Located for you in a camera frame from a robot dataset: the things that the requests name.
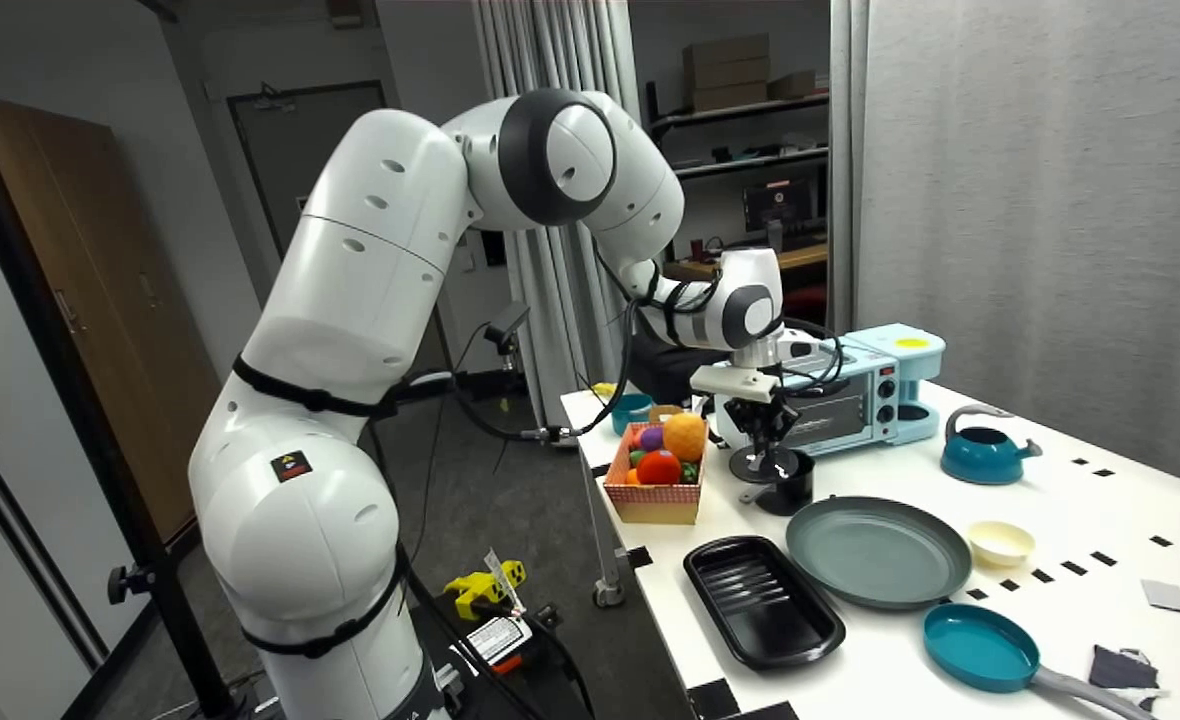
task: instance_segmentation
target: table surface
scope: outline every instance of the table surface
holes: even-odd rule
[[[939,385],[922,385],[922,405],[946,414],[976,405]],[[564,410],[571,423],[593,421],[600,400],[567,393]],[[1011,520],[1036,537],[1023,569],[976,569],[952,601],[996,608],[1023,625],[1041,642],[1041,660],[1069,674],[1087,674],[1092,649],[1138,649],[1160,667],[1163,697],[1154,716],[1180,716],[1180,613],[1148,608],[1143,580],[1180,585],[1180,475],[1122,461],[1097,442],[1073,441],[1054,426],[1016,414],[1044,454],[1023,463],[1020,483],[980,487],[939,473],[945,441],[904,446],[859,446],[814,463],[814,499],[824,495],[888,495],[915,503],[961,537],[976,520]],[[616,454],[620,436],[600,423],[579,436],[587,469]],[[685,557],[721,537],[766,537],[782,548],[782,516],[758,513],[743,499],[750,487],[727,475],[723,453],[710,446],[701,473],[703,495],[696,523],[625,523],[600,491],[620,543],[647,548],[650,562],[637,569],[638,591],[667,642],[685,688],[727,679],[740,707],[791,701],[799,716],[1087,716],[1083,703],[1036,691],[971,691],[939,674],[921,642],[922,613],[868,613],[838,605],[846,625],[843,642],[812,664],[787,672],[750,672],[721,640],[696,589],[685,576]]]

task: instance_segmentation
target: pan handle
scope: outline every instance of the pan handle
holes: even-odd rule
[[[1150,720],[1138,703],[1052,667],[1036,667],[1030,688],[1081,697],[1087,703],[1112,707],[1122,720]]]

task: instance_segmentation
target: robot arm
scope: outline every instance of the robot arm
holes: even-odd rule
[[[454,238],[583,221],[658,336],[763,345],[776,259],[743,250],[710,285],[672,285],[657,256],[681,212],[672,166],[600,92],[490,100],[445,127],[383,108],[348,127],[187,461],[204,551],[288,716],[431,707],[395,503],[356,441],[408,373]]]

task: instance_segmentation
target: yellow toy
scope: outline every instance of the yellow toy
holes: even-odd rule
[[[521,561],[502,561],[501,562],[509,585],[515,589],[525,580],[525,562]],[[477,625],[477,608],[501,608],[502,591],[496,589],[490,572],[469,572],[445,585],[448,594],[454,594],[454,614],[463,625]]]

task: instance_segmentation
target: black tray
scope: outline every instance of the black tray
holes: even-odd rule
[[[685,557],[723,642],[748,667],[814,664],[843,640],[838,614],[763,537],[727,537]]]

